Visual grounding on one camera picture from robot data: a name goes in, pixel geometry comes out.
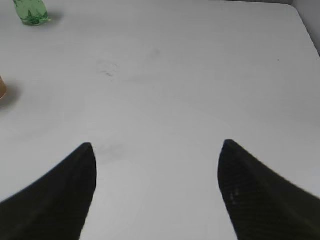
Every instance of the white tabletop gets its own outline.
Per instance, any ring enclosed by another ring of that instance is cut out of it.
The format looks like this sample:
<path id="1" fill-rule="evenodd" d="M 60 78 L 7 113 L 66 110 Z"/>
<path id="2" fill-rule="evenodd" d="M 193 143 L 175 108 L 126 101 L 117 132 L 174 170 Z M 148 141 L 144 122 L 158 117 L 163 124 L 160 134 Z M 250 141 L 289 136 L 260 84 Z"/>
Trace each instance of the white tabletop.
<path id="1" fill-rule="evenodd" d="M 217 182 L 233 139 L 320 196 L 320 60 L 288 5 L 47 0 L 23 26 L 0 3 L 0 201 L 91 142 L 82 240 L 236 240 Z"/>

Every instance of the white wall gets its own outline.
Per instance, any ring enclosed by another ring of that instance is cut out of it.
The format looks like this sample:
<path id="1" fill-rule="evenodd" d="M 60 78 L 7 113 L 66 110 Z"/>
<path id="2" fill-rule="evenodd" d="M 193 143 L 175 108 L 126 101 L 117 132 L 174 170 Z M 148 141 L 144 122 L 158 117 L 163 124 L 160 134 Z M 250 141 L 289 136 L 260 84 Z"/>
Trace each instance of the white wall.
<path id="1" fill-rule="evenodd" d="M 320 0 L 294 0 L 293 6 L 300 13 L 314 45 L 320 53 Z"/>

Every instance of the green glass bottle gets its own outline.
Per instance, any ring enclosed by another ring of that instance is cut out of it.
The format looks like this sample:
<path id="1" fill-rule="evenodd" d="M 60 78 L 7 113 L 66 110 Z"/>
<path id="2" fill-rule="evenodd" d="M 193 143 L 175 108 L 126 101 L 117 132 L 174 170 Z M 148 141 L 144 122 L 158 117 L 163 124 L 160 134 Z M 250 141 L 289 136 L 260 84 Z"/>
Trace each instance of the green glass bottle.
<path id="1" fill-rule="evenodd" d="M 16 13 L 24 25 L 36 26 L 48 21 L 47 8 L 42 0 L 13 0 Z"/>

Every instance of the white table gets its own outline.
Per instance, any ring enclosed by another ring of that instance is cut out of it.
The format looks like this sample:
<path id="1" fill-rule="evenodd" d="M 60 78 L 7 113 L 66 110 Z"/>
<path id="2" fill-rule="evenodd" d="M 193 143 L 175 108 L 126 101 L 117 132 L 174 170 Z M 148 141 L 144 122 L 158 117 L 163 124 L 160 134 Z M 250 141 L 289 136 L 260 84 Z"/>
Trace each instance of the white table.
<path id="1" fill-rule="evenodd" d="M 225 139 L 320 196 L 320 60 L 291 6 L 47 0 L 26 27 L 0 5 L 0 201 L 91 142 L 82 240 L 236 240 Z"/>

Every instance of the orange cup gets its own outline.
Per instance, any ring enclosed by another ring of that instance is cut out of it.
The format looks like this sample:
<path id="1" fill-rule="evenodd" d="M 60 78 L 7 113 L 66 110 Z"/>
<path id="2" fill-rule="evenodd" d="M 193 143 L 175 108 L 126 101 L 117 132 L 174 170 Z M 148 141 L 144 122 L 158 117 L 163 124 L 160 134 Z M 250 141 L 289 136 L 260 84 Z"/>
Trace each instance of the orange cup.
<path id="1" fill-rule="evenodd" d="M 0 76 L 0 99 L 2 99 L 6 95 L 6 92 L 7 92 L 7 87 Z"/>

